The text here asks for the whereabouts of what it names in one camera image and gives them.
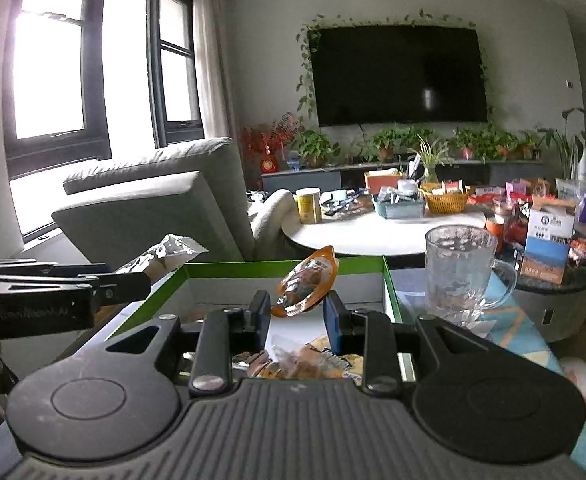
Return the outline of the clear glass mug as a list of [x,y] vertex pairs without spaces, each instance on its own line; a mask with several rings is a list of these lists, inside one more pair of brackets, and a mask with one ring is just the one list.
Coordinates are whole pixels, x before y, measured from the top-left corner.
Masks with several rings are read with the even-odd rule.
[[[425,234],[427,311],[458,326],[471,327],[484,311],[504,304],[514,291],[517,270],[498,260],[498,238],[476,226],[438,226]],[[504,292],[487,297],[491,275],[499,272]]]

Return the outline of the red flower decoration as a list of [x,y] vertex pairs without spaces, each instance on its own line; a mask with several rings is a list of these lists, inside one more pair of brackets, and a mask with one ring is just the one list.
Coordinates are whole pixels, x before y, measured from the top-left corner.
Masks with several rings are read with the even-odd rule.
[[242,128],[240,140],[245,154],[258,159],[261,174],[274,174],[279,171],[277,155],[293,143],[299,128],[299,118],[286,112],[271,124]]

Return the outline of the black wall television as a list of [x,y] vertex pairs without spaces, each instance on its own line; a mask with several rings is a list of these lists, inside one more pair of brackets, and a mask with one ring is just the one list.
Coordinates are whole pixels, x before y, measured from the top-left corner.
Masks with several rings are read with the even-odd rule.
[[473,29],[361,25],[307,38],[322,127],[488,119]]

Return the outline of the green cardboard box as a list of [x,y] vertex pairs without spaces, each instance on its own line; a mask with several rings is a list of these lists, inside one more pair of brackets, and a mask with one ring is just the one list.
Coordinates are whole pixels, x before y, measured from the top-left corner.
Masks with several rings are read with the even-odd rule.
[[252,376],[359,382],[363,350],[357,337],[365,324],[359,311],[405,320],[383,258],[312,256],[304,262],[186,263],[154,285],[138,307],[126,309],[118,331],[161,314],[197,323],[223,308],[247,309],[261,290],[270,298],[264,347],[235,354]]

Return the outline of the blue white carton box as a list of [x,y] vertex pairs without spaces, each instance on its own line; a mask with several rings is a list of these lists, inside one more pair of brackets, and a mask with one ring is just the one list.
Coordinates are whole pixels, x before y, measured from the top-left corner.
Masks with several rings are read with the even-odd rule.
[[521,274],[555,285],[563,283],[574,234],[566,200],[535,196],[529,211]]

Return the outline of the teal storage tray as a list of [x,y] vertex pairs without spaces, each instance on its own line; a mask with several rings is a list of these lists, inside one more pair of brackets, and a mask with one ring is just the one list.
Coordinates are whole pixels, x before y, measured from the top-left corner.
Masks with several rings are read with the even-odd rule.
[[422,218],[425,200],[421,194],[403,195],[394,191],[380,190],[372,195],[374,211],[384,219],[404,220]]

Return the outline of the spider plant in vase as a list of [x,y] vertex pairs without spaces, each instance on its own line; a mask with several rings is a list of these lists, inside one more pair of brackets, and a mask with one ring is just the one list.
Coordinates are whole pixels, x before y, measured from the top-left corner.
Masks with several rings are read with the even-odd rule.
[[418,140],[418,148],[415,150],[415,154],[420,157],[420,162],[424,167],[424,181],[437,183],[436,168],[449,165],[452,162],[448,142],[439,138],[429,140],[424,136],[418,136]]

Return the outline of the yellow sachima snack packet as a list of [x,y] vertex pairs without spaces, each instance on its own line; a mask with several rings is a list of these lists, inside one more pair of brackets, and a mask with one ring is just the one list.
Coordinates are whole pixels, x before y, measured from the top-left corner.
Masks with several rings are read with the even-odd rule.
[[321,336],[307,344],[274,336],[270,346],[272,376],[280,379],[350,379],[357,386],[363,381],[363,357],[333,352],[329,338]]

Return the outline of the wicker basket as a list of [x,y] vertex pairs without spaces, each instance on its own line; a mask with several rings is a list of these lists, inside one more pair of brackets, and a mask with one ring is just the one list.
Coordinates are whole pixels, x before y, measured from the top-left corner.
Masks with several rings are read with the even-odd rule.
[[431,214],[459,214],[464,211],[468,203],[468,193],[462,193],[459,188],[443,188],[442,185],[427,184],[421,186],[427,208]]

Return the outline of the round white coffee table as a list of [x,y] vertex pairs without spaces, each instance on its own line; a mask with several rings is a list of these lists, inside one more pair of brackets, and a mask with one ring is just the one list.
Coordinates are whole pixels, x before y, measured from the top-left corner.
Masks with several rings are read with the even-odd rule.
[[296,210],[281,221],[284,235],[299,246],[320,249],[332,246],[342,256],[407,256],[425,252],[425,234],[436,226],[462,224],[485,226],[486,216],[480,209],[466,206],[459,214],[432,214],[428,209],[422,218],[384,219],[370,211],[359,216],[317,224],[299,221]]

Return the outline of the yellow can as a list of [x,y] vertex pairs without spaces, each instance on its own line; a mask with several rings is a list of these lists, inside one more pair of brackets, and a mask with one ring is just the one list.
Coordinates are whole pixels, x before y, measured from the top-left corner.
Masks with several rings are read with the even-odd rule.
[[299,222],[302,224],[317,224],[321,222],[320,195],[320,188],[300,188],[295,192]]

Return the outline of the black framed window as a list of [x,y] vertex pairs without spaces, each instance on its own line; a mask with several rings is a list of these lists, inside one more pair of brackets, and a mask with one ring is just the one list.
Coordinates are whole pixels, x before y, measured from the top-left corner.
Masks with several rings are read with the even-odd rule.
[[201,139],[193,0],[11,0],[9,176]]

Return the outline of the dark round side table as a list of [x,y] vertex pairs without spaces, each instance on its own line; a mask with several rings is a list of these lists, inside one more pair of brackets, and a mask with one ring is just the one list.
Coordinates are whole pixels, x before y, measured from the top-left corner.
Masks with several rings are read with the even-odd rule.
[[586,319],[586,263],[573,266],[570,253],[563,283],[555,285],[521,274],[527,228],[506,233],[496,257],[517,270],[511,296],[521,301],[522,310],[536,325],[545,341],[555,342],[577,333]]

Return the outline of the clear orange nut packet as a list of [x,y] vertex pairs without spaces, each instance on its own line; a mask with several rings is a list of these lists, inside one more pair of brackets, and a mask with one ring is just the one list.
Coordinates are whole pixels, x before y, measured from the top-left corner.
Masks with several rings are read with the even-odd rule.
[[313,310],[331,290],[339,273],[334,248],[325,246],[297,264],[277,288],[278,299],[271,307],[276,318],[293,318]]

